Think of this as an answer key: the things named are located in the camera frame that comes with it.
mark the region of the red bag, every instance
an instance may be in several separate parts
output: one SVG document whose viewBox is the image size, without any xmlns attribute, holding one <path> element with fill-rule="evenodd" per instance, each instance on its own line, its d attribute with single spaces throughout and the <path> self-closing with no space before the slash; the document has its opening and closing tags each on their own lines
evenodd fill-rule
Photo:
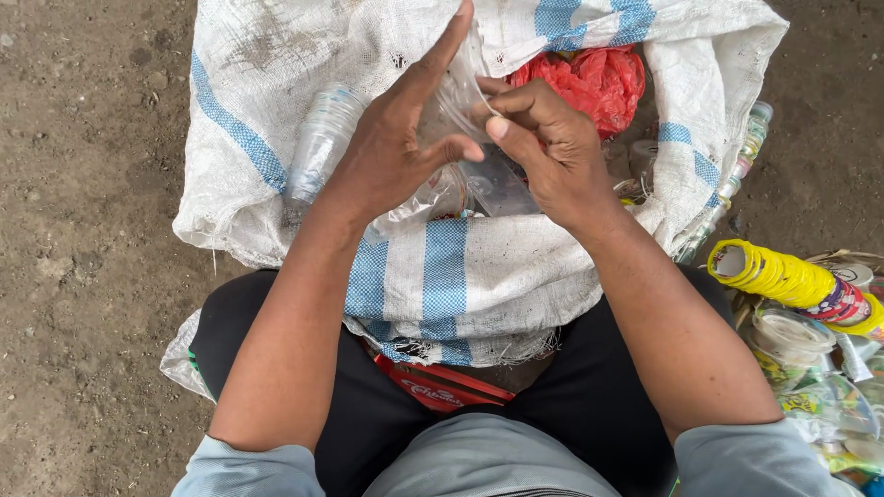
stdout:
<svg viewBox="0 0 884 497">
<path fill-rule="evenodd" d="M 520 87 L 543 78 L 571 107 L 590 116 L 605 139 L 629 127 L 644 93 L 644 66 L 633 46 L 587 49 L 570 64 L 555 52 L 537 54 L 507 82 Z"/>
</svg>

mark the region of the gray sleeve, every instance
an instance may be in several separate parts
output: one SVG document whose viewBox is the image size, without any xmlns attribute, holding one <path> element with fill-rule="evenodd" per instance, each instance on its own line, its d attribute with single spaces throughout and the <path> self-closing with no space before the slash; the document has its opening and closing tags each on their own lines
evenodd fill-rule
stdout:
<svg viewBox="0 0 884 497">
<path fill-rule="evenodd" d="M 816 453 L 785 420 L 701 426 L 675 440 L 684 497 L 834 495 Z"/>
<path fill-rule="evenodd" d="M 324 497 L 313 455 L 286 445 L 242 452 L 206 435 L 171 497 Z"/>
</svg>

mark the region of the leg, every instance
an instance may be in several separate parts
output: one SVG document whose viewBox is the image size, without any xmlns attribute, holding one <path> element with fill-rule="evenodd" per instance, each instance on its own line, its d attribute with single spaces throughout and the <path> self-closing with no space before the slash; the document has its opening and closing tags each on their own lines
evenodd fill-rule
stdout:
<svg viewBox="0 0 884 497">
<path fill-rule="evenodd" d="M 202 307 L 190 352 L 215 398 L 276 276 L 275 271 L 258 271 L 234 279 Z M 319 484 L 328 495 L 362 495 L 434 420 L 429 409 L 393 383 L 361 342 L 341 328 L 331 407 L 316 444 Z"/>
<path fill-rule="evenodd" d="M 721 285 L 705 271 L 679 267 L 733 327 Z M 550 367 L 507 409 L 568 446 L 624 497 L 667 495 L 675 482 L 673 449 L 604 297 L 563 327 Z"/>
</svg>

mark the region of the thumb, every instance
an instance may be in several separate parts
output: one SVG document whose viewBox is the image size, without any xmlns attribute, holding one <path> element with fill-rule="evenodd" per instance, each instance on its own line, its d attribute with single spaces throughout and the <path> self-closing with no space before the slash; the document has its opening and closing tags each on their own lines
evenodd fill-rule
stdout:
<svg viewBox="0 0 884 497">
<path fill-rule="evenodd" d="M 481 148 L 464 134 L 449 134 L 436 141 L 421 152 L 418 162 L 431 171 L 436 171 L 445 164 L 469 160 L 482 162 L 484 153 Z"/>
<path fill-rule="evenodd" d="M 541 150 L 537 137 L 509 119 L 498 116 L 488 119 L 485 132 L 528 175 L 538 173 L 550 164 L 550 158 Z"/>
</svg>

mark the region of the dirt ground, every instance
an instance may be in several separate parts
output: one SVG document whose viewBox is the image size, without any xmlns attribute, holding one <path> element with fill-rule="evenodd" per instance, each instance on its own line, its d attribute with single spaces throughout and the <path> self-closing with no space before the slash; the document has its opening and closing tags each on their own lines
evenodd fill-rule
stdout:
<svg viewBox="0 0 884 497">
<path fill-rule="evenodd" d="M 196 6 L 144 5 L 0 0 L 3 497 L 167 494 L 210 420 L 157 365 L 246 270 L 217 254 L 216 274 L 171 232 Z M 799 255 L 884 254 L 884 6 L 774 9 L 792 22 L 762 93 L 776 116 L 729 224 Z"/>
</svg>

